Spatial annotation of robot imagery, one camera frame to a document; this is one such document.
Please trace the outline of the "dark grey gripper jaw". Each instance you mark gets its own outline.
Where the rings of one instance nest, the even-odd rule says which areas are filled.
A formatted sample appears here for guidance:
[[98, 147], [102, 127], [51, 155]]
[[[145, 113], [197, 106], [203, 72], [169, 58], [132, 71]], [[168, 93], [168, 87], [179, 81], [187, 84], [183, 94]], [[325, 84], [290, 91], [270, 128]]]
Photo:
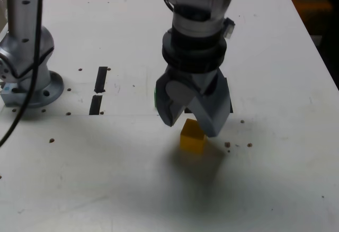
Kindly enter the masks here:
[[156, 82], [155, 103], [167, 126], [173, 126], [186, 106], [184, 74], [163, 74]]

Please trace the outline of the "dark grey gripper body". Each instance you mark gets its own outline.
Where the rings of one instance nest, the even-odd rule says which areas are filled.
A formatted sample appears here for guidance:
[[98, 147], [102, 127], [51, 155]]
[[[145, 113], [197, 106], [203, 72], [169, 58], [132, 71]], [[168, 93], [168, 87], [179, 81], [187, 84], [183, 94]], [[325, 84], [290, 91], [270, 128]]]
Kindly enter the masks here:
[[[177, 81], [183, 83], [189, 88], [196, 89], [203, 96], [211, 96], [217, 90], [219, 72], [220, 69], [218, 68], [207, 73], [191, 73], [168, 66], [165, 73], [169, 75], [169, 80], [165, 86], [167, 86], [171, 81]], [[180, 90], [180, 88], [175, 87], [174, 91], [169, 91], [168, 87], [165, 87], [167, 96], [170, 96], [170, 93], [176, 93], [177, 90]]]

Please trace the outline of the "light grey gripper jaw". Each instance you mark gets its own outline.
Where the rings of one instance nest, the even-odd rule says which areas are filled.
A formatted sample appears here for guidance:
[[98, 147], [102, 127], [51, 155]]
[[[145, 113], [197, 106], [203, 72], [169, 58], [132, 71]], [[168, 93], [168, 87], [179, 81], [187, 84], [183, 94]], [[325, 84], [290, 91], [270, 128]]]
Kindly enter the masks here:
[[196, 89], [188, 86], [185, 88], [186, 106], [184, 110], [189, 109], [191, 111], [200, 128], [208, 137], [219, 135], [230, 114], [229, 88], [221, 70], [218, 77], [217, 90], [211, 96], [203, 96]]

